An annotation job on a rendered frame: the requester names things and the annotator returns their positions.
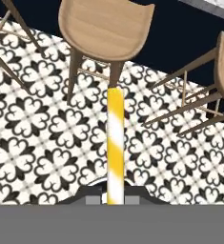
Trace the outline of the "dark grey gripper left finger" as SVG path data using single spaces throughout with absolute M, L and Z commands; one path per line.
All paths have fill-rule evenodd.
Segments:
M 81 204 L 81 205 L 101 205 L 104 189 L 101 186 L 82 186 L 76 195 L 70 196 L 59 202 L 60 205 Z

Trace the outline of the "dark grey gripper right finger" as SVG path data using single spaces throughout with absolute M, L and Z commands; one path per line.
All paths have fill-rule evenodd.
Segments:
M 126 205 L 166 205 L 167 202 L 155 196 L 151 196 L 144 186 L 126 186 L 125 187 Z

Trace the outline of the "yellow and white striped straw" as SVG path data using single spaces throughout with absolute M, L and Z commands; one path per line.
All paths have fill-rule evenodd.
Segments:
M 108 88 L 108 183 L 109 205 L 124 203 L 124 100 L 118 88 Z

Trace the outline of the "dark blue dining counter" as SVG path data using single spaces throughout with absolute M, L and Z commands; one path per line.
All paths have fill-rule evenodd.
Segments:
M 58 24 L 62 0 L 0 0 L 25 31 L 35 28 L 63 37 Z M 149 35 L 133 62 L 170 73 L 206 53 L 224 31 L 224 20 L 178 0 L 131 0 L 154 4 Z

